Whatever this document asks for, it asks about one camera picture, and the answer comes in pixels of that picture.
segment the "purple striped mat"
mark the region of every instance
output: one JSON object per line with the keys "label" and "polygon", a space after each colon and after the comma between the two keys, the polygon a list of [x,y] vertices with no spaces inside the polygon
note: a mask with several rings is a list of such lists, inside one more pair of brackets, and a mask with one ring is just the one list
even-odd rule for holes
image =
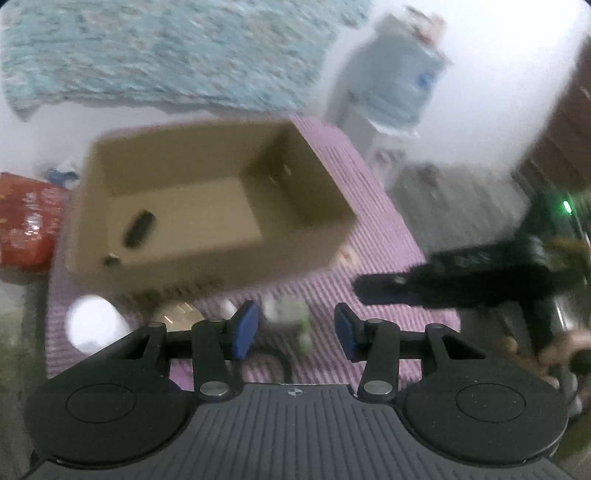
{"label": "purple striped mat", "polygon": [[[312,313],[313,348],[309,355],[297,353],[297,340],[293,334],[263,330],[257,342],[280,348],[289,357],[294,367],[295,382],[349,383],[356,386],[363,365],[351,364],[345,359],[333,331],[333,311],[338,302],[347,302],[363,319],[378,317],[393,320],[405,330],[422,331],[426,324],[433,322],[457,329],[459,320],[451,311],[430,312],[400,305],[366,307],[357,301],[350,286],[357,275],[405,270],[421,262],[423,255],[402,217],[349,139],[337,128],[317,120],[293,118],[293,122],[316,150],[358,216],[357,227],[349,240],[349,250],[354,252],[358,261],[355,266],[339,264],[330,271],[200,299],[195,301],[195,305],[207,316],[219,314],[220,301],[224,298],[235,304],[247,299],[260,301],[265,293],[305,299]],[[59,242],[50,278],[46,330],[47,373],[50,378],[85,358],[68,343],[64,332],[67,309],[74,299],[85,293],[72,281],[64,267],[64,243]],[[143,322],[133,314],[127,319],[134,328]],[[246,360],[243,376],[247,381],[256,382],[280,380],[280,375],[277,378],[278,365],[273,362],[273,359],[255,355]],[[192,389],[188,362],[173,362],[170,377],[182,388]],[[419,379],[418,363],[403,362],[400,378],[401,385]]]}

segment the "water bottle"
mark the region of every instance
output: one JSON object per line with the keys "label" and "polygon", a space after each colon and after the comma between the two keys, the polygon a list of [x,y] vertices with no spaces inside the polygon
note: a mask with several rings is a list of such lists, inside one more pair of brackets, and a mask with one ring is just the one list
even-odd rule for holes
{"label": "water bottle", "polygon": [[375,120],[396,128],[416,126],[447,57],[394,16],[385,19],[374,45],[379,69],[364,94]]}

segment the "red snack bag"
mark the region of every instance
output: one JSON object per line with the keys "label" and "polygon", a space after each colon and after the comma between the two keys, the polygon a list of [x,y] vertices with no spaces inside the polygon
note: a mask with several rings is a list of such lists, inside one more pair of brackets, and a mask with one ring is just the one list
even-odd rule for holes
{"label": "red snack bag", "polygon": [[51,183],[0,174],[0,267],[49,269],[68,198]]}

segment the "teal blanket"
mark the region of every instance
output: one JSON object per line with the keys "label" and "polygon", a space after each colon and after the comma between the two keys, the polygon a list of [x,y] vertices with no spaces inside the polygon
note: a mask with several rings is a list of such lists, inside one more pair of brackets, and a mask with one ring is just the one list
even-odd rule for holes
{"label": "teal blanket", "polygon": [[10,0],[5,95],[18,110],[110,99],[300,111],[341,25],[371,0]]}

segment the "cardboard box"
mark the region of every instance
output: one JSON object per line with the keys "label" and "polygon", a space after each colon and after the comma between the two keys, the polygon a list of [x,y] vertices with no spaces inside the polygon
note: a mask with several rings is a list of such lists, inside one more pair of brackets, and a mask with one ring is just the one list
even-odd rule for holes
{"label": "cardboard box", "polygon": [[[142,210],[154,228],[126,248]],[[84,288],[108,297],[201,295],[328,267],[354,224],[289,121],[116,132],[89,151],[66,262]],[[106,266],[109,254],[121,264]]]}

